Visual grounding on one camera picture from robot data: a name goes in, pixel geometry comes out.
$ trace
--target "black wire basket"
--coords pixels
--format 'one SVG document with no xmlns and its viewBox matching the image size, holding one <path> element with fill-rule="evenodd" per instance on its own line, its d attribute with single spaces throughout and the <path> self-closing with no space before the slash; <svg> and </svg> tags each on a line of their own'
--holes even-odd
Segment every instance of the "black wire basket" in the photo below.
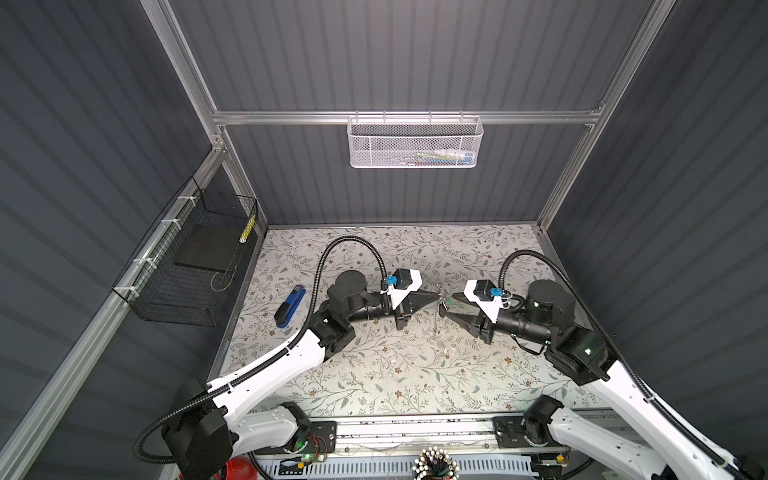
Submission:
<svg viewBox="0 0 768 480">
<path fill-rule="evenodd" d="M 140 269 L 130 286 L 113 290 L 144 320 L 216 326 L 226 323 L 258 241 L 257 202 L 252 197 L 197 189 L 168 223 L 152 251 L 133 262 Z M 211 233 L 219 266 L 190 265 L 190 244 Z"/>
</svg>

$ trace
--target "floral patterned surface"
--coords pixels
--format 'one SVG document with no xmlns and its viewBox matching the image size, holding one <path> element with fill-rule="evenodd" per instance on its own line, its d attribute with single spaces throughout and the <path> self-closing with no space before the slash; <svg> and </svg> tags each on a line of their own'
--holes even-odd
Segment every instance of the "floral patterned surface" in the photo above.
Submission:
<svg viewBox="0 0 768 480">
<path fill-rule="evenodd" d="M 276 328 L 273 314 L 297 283 L 311 288 L 327 243 L 348 233 L 370 240 L 390 272 L 398 267 L 419 269 L 424 290 L 445 294 L 464 290 L 467 280 L 497 279 L 504 258 L 514 250 L 540 251 L 528 225 L 271 230 L 224 372 L 268 352 L 301 325 L 310 291 L 287 328 Z M 329 256 L 318 303 L 327 298 L 326 289 L 336 276 L 350 269 L 363 272 L 369 287 L 379 285 L 373 255 L 359 243 L 342 243 Z M 507 289 L 523 294 L 531 281 L 550 275 L 544 264 L 523 257 L 509 268 Z M 450 302 L 449 309 L 477 311 Z M 606 407 L 551 368 L 543 356 L 523 352 L 508 336 L 497 335 L 491 345 L 485 345 L 435 313 L 433 303 L 417 312 L 401 331 L 395 329 L 393 319 L 355 323 L 356 338 L 343 352 L 297 376 L 259 409 L 293 400 L 311 416 L 494 412 L 523 410 L 542 393 L 570 407 Z"/>
</svg>

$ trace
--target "red object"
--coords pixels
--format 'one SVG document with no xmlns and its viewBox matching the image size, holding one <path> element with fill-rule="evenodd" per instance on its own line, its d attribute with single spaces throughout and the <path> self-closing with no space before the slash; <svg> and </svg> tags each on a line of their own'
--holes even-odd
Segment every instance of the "red object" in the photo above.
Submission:
<svg viewBox="0 0 768 480">
<path fill-rule="evenodd" d="M 248 457 L 240 455 L 227 462 L 227 480 L 257 480 L 259 475 Z"/>
</svg>

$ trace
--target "wire basket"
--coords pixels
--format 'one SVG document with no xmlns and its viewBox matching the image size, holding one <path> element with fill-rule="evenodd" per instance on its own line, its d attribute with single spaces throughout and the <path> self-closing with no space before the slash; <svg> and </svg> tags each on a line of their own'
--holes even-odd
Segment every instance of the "wire basket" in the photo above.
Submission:
<svg viewBox="0 0 768 480">
<path fill-rule="evenodd" d="M 256 247 L 258 234 L 250 231 L 256 216 L 257 202 L 252 197 L 198 189 L 175 219 L 163 220 L 168 225 L 157 246 L 131 261 L 141 263 L 133 283 L 114 285 L 113 290 L 144 320 L 198 326 L 226 323 L 245 280 L 250 261 L 245 253 Z M 223 271 L 177 264 L 197 226 L 240 232 L 227 242 L 233 252 Z"/>
<path fill-rule="evenodd" d="M 346 131 L 354 168 L 472 168 L 483 134 L 479 117 L 433 121 L 422 114 L 350 117 Z"/>
</svg>

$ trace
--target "floral tablecloth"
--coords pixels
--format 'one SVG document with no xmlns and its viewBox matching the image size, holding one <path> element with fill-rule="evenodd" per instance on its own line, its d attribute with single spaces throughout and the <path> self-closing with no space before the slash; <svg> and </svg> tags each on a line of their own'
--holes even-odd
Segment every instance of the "floral tablecloth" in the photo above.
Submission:
<svg viewBox="0 0 768 480">
<path fill-rule="evenodd" d="M 446 294 L 464 290 L 467 280 L 497 279 L 504 258 L 514 250 L 541 251 L 528 225 L 271 230 L 224 372 L 245 366 L 301 325 L 309 291 L 287 328 L 276 328 L 273 314 L 297 283 L 311 288 L 326 244 L 348 233 L 370 240 L 390 272 L 416 268 L 422 272 L 423 289 Z M 342 243 L 323 271 L 318 303 L 327 298 L 326 289 L 336 276 L 350 269 L 363 272 L 369 286 L 379 285 L 373 255 L 359 243 Z M 508 270 L 507 288 L 523 294 L 531 281 L 550 277 L 544 264 L 524 257 Z M 449 309 L 473 311 L 460 303 Z M 542 393 L 571 408 L 606 407 L 543 356 L 523 352 L 508 336 L 497 335 L 485 345 L 435 311 L 433 304 L 418 312 L 401 331 L 392 319 L 355 323 L 356 338 L 342 353 L 279 388 L 259 409 L 293 400 L 311 416 L 494 412 L 523 410 Z"/>
</svg>

